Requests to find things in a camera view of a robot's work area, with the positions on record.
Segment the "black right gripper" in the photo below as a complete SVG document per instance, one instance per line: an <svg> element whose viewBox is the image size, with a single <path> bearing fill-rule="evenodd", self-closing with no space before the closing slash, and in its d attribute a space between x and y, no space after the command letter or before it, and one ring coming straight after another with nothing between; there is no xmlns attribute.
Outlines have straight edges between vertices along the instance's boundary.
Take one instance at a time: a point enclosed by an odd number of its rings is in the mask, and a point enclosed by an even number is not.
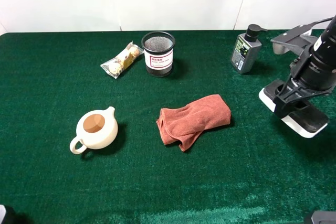
<svg viewBox="0 0 336 224"><path fill-rule="evenodd" d="M274 87L272 99L275 104L274 114L281 119L310 106L311 98L327 95L333 91L333 85L325 90L311 89L303 82L294 80L292 76L289 76L286 82L275 80L272 86Z"/></svg>

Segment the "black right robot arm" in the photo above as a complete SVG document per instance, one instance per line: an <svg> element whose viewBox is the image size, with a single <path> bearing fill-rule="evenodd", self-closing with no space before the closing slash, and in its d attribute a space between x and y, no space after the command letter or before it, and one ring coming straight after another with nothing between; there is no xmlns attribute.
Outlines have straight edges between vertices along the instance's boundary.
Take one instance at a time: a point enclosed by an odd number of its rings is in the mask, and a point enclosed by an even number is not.
<svg viewBox="0 0 336 224"><path fill-rule="evenodd" d="M275 89L274 113L284 118L297 103L329 94L335 87L335 18L290 67L288 80Z"/></svg>

